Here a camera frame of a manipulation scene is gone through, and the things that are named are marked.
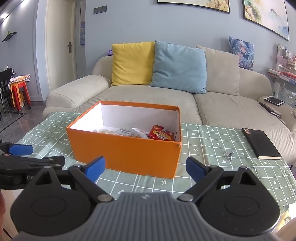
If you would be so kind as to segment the smartphone on sofa arm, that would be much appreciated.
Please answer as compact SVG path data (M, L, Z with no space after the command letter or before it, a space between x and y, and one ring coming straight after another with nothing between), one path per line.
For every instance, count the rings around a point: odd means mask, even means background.
M280 100L280 99L277 99L276 97L274 96L268 96L268 97L265 97L264 98L265 101L268 101L276 106L281 106L283 104L285 104L284 101Z

